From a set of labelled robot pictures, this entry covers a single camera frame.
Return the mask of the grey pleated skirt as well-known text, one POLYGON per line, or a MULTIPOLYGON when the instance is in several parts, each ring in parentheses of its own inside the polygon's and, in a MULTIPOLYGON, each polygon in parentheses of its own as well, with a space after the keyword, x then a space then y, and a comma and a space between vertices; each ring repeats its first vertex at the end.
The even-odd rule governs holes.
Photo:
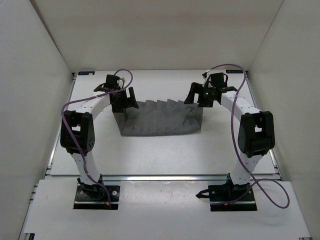
POLYGON ((203 109, 183 101, 139 101, 138 108, 114 112, 123 137, 161 137, 196 134, 201 131, 203 109))

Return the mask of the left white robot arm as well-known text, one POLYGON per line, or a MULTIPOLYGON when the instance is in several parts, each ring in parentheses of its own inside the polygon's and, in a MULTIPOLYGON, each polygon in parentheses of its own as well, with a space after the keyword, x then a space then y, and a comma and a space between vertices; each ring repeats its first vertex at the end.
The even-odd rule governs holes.
POLYGON ((78 184, 93 201, 103 201, 111 206, 110 190, 96 167, 92 150, 95 145, 95 118, 108 106, 114 113, 125 113, 129 108, 137 109, 133 87, 117 73, 108 74, 104 83, 94 89, 94 95, 79 99, 81 106, 67 110, 77 101, 69 101, 61 108, 60 144, 71 155, 80 177, 78 184))

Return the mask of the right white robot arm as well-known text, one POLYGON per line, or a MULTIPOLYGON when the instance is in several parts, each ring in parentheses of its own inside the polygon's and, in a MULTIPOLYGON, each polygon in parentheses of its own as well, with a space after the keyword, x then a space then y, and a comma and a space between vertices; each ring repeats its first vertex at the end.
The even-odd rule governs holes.
POLYGON ((204 74, 205 82, 193 82, 184 101, 192 104, 198 96, 197 104, 202 108, 213 107, 218 102, 239 121, 237 139, 234 140, 238 162, 228 174, 224 195, 236 200, 250 185, 251 174, 260 159, 275 146, 274 118, 270 111, 261 111, 239 96, 239 91, 228 86, 228 76, 223 73, 204 74))

